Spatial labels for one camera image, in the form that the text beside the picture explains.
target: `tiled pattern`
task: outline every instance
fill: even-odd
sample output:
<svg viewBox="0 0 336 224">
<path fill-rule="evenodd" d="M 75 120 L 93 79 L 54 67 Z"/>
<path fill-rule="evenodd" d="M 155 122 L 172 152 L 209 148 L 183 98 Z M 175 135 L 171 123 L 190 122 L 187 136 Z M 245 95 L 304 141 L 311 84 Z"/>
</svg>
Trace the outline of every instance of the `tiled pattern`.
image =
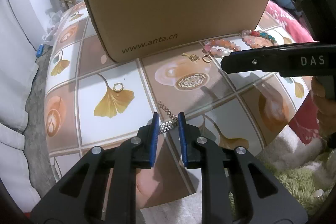
<svg viewBox="0 0 336 224">
<path fill-rule="evenodd" d="M 256 30 L 273 35 L 279 44 L 295 43 L 266 12 Z M 62 177 L 93 146 L 119 146 L 135 136 L 159 112 L 162 101 L 177 115 L 224 148 L 248 147 L 256 155 L 293 117 L 310 89 L 308 77 L 282 78 L 252 71 L 227 75 L 220 58 L 203 57 L 203 41 L 176 47 L 125 64 L 110 60 L 100 44 L 83 3 L 63 15 L 49 64 L 45 125 L 50 162 Z M 238 34 L 227 40 L 249 47 Z M 114 85 L 124 90 L 113 91 Z M 176 129 L 159 136 L 152 170 L 137 173 L 140 208 L 166 203 L 201 190 L 201 171 L 185 170 Z"/>
</svg>

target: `metal chain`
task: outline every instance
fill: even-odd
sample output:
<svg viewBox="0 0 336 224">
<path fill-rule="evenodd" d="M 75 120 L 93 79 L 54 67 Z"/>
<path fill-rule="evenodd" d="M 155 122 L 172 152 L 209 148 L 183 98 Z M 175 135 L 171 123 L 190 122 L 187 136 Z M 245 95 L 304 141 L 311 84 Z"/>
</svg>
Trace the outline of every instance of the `metal chain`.
<svg viewBox="0 0 336 224">
<path fill-rule="evenodd" d="M 172 120 L 177 119 L 177 117 L 173 113 L 171 113 L 171 111 L 169 110 L 169 108 L 166 107 L 161 101 L 159 101 L 159 106 L 160 106 L 160 108 L 162 108 L 162 110 L 164 110 L 167 113 L 167 115 L 169 116 L 169 118 L 171 118 Z"/>
<path fill-rule="evenodd" d="M 167 115 L 169 116 L 169 118 L 171 118 L 172 120 L 169 122 L 164 122 L 160 124 L 160 133 L 164 133 L 174 127 L 177 126 L 177 117 L 171 113 L 171 111 L 169 110 L 168 107 L 166 107 L 161 101 L 158 101 L 158 104 L 160 106 L 160 108 L 162 108 L 162 110 L 164 110 Z"/>
</svg>

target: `pink bead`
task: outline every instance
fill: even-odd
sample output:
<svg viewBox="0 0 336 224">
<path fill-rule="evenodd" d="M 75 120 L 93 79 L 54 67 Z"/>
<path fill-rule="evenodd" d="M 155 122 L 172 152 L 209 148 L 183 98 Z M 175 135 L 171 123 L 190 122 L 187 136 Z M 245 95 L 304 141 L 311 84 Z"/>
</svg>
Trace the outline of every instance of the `pink bead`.
<svg viewBox="0 0 336 224">
<path fill-rule="evenodd" d="M 217 49 L 216 48 L 211 48 L 210 50 L 212 55 L 216 55 L 217 54 Z"/>
<path fill-rule="evenodd" d="M 231 42 L 231 43 L 230 43 L 230 49 L 232 49 L 232 50 L 233 50 L 235 47 L 236 47 L 236 43 L 234 43 L 234 42 Z"/>
<path fill-rule="evenodd" d="M 231 42 L 230 42 L 230 41 L 227 41 L 227 40 L 224 41 L 224 47 L 225 47 L 225 48 L 230 47 L 230 45 L 231 45 Z"/>
<path fill-rule="evenodd" d="M 204 45 L 204 49 L 205 49 L 207 52 L 209 52 L 209 51 L 211 50 L 211 45 L 209 45 L 209 44 Z"/>
</svg>

